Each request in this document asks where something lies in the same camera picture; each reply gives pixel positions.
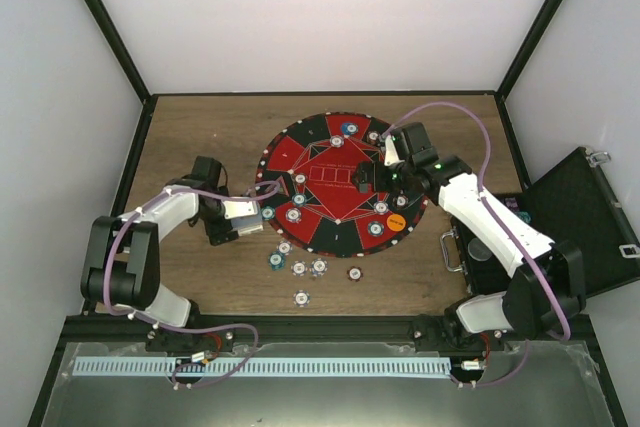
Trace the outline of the green poker chip stack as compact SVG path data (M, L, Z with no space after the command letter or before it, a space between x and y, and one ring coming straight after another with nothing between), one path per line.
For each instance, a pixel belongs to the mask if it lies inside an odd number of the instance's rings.
M286 264L286 256L280 252L272 252L268 257L268 264L273 271L281 270Z

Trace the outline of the blue backed card deck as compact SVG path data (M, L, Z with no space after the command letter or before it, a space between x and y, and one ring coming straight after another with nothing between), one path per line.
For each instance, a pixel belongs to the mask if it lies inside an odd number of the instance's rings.
M236 217L231 220L232 230L235 232L237 232L237 229L240 227L257 224L263 225L263 218L260 213L251 216Z

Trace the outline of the triangular all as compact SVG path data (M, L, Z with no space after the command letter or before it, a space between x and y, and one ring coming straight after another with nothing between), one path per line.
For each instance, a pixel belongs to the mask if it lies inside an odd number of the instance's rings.
M279 192L280 192L282 195L285 195L285 196L289 197L289 196L291 195L290 179L289 179L289 178L285 178L284 176L281 176L281 177L278 179L278 182L279 182L279 184L280 184L280 190L279 190Z

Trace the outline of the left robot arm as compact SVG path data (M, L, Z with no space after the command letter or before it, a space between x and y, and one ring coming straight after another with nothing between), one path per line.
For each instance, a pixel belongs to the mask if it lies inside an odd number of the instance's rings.
M223 165L198 156L190 173L173 179L145 204L118 216L101 216L92 226L80 280L84 299L116 315L138 315L169 326L181 350L196 349L203 324L192 318L196 304L162 284L160 243L182 224L204 225L218 246L262 230L259 202L229 195L220 181Z

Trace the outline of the brown hundred poker chip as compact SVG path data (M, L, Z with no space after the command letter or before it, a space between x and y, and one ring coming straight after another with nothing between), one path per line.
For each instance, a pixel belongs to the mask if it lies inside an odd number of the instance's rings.
M393 205L397 209L403 209L408 204L408 198L404 195L398 195L393 199Z

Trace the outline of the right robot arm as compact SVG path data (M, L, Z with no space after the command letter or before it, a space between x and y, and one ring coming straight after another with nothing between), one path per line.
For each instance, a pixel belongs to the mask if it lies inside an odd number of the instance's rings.
M417 122L374 138L378 160L360 163L359 191L426 197L465 225L500 262L510 282L503 292L475 295L452 305L444 325L447 343L472 346L480 333L513 331L528 340L571 337L569 321L586 305L583 257L569 241L556 242L498 201L482 176L457 156L442 158Z

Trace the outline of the brown poker chip stack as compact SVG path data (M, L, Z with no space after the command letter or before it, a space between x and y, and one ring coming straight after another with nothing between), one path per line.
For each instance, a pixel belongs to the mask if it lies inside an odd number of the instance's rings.
M347 272L348 279L353 282L358 282L362 279L363 273L360 268L352 267Z

